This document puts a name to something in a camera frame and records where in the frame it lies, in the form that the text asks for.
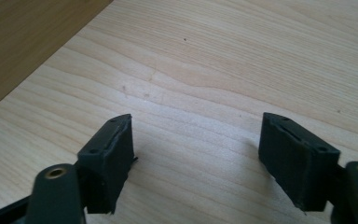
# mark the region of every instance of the wooden table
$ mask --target wooden table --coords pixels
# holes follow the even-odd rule
[[[265,111],[358,161],[358,1],[115,0],[0,102],[0,207],[131,113],[140,159],[89,223],[328,223],[258,160]]]

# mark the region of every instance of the wood grain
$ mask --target wood grain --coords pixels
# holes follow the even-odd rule
[[[140,160],[89,223],[329,223],[259,162],[265,111],[358,161],[358,1],[114,1],[0,102],[0,207],[131,113]]]
[[[0,100],[110,2],[0,0]]]

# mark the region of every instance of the light wood surface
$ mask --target light wood surface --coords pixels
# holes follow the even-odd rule
[[[329,223],[259,162],[265,111],[358,161],[358,1],[115,0],[0,102],[0,207],[131,113],[139,161],[89,223]]]
[[[0,101],[109,0],[0,0]]]

